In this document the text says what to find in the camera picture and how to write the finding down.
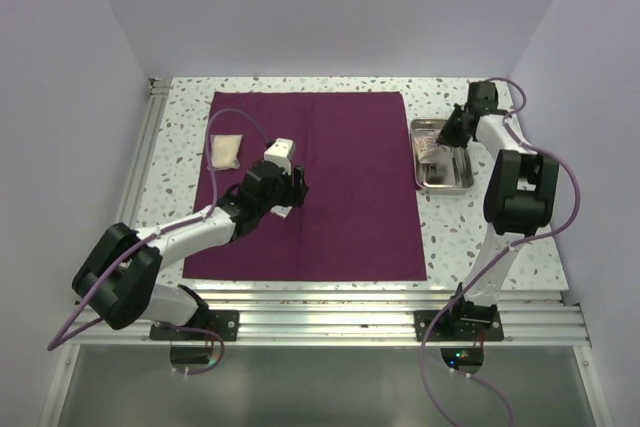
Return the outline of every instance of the terrazzo table surface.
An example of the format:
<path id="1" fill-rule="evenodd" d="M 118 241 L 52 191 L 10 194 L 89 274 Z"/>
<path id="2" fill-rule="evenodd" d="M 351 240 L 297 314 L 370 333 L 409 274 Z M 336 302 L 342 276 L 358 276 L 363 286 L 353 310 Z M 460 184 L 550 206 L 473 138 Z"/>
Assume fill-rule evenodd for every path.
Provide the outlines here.
<path id="1" fill-rule="evenodd" d="M 399 91 L 407 124 L 416 117 L 447 118 L 453 104 L 466 101 L 466 78 L 400 77 L 182 77 L 174 78 L 137 216 L 137 226 L 162 224 L 192 212 L 200 173 L 203 133 L 213 94 L 219 92 L 381 92 Z M 513 103 L 499 83 L 500 108 Z M 462 195 L 416 192 L 427 280 L 422 282 L 234 282 L 182 278 L 182 262 L 165 269 L 160 282 L 196 289 L 265 290 L 455 290 L 484 240 L 484 194 L 493 160 L 477 142 L 469 144 L 475 183 Z M 546 239 L 526 245 L 504 289 L 567 290 L 556 244 Z"/>

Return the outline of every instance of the stainless steel tray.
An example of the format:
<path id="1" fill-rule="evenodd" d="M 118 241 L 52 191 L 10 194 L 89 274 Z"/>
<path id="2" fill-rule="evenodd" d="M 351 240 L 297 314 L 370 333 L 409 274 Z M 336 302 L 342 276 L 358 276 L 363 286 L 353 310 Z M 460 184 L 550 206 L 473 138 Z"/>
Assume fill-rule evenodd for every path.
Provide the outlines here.
<path id="1" fill-rule="evenodd" d="M 414 119 L 411 121 L 409 130 L 416 183 L 420 189 L 434 194 L 462 194 L 473 185 L 473 171 L 467 149 L 448 148 L 451 151 L 451 156 L 443 156 L 438 165 L 419 163 L 415 151 L 413 137 L 416 133 L 421 131 L 439 132 L 445 122 L 445 119 Z"/>

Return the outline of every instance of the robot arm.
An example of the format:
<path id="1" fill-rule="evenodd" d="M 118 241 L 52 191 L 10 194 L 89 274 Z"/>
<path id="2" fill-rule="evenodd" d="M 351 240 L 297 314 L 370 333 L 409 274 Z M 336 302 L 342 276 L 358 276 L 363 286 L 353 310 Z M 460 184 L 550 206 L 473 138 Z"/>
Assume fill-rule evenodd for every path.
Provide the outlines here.
<path id="1" fill-rule="evenodd" d="M 269 211 L 286 216 L 292 207 L 301 207 L 308 188 L 302 168 L 291 166 L 294 150 L 293 141 L 277 139 L 265 151 L 264 160 L 256 162 L 242 183 L 229 189 L 215 206 L 137 232 L 122 223 L 112 225 L 76 274 L 74 291 L 84 297 L 117 257 L 155 233 L 155 239 L 106 279 L 89 305 L 113 329 L 138 319 L 207 328 L 207 304 L 185 286 L 156 284 L 158 273 L 189 255 L 249 234 Z"/>
<path id="2" fill-rule="evenodd" d="M 527 150 L 503 125 L 507 112 L 498 109 L 498 93 L 491 82 L 469 85 L 467 103 L 455 106 L 438 143 L 466 147 L 469 140 L 483 144 L 495 159 L 484 199 L 487 233 L 464 289 L 495 255 L 513 241 L 535 235 L 551 220 L 558 179 L 558 163 Z M 521 246 L 512 248 L 469 289 L 453 307 L 444 328 L 456 337 L 477 338 L 491 328 L 497 315 L 500 290 Z"/>

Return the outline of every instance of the purple cloth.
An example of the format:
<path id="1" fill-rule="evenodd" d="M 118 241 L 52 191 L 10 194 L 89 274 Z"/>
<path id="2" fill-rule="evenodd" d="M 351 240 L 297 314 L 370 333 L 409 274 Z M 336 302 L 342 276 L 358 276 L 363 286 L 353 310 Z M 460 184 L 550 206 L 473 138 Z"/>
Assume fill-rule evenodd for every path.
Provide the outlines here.
<path id="1" fill-rule="evenodd" d="M 271 140 L 293 139 L 309 186 L 286 219 L 267 214 L 236 242 L 186 259 L 184 277 L 216 280 L 393 281 L 426 278 L 402 96 L 380 93 L 216 93 L 213 112 L 237 108 Z M 219 192 L 242 181 L 264 143 L 227 114 L 215 134 L 243 133 L 240 169 L 216 173 Z M 195 211 L 211 202 L 204 155 Z"/>

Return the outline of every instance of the white wall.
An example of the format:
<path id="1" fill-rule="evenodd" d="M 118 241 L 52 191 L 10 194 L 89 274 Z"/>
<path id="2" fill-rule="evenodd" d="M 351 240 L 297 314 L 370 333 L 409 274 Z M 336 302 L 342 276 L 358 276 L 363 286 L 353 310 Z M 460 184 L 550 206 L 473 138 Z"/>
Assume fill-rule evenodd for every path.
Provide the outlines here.
<path id="1" fill-rule="evenodd" d="M 535 143 L 564 156 L 583 208 L 560 239 L 617 425 L 638 425 L 640 0 L 555 0 L 513 73 Z M 572 195 L 565 182 L 556 219 Z"/>
<path id="2" fill-rule="evenodd" d="M 106 0 L 0 0 L 0 425 L 37 425 L 46 344 L 113 219 L 145 95 Z"/>
<path id="3" fill-rule="evenodd" d="M 109 0 L 150 76 L 506 74 L 552 0 Z"/>

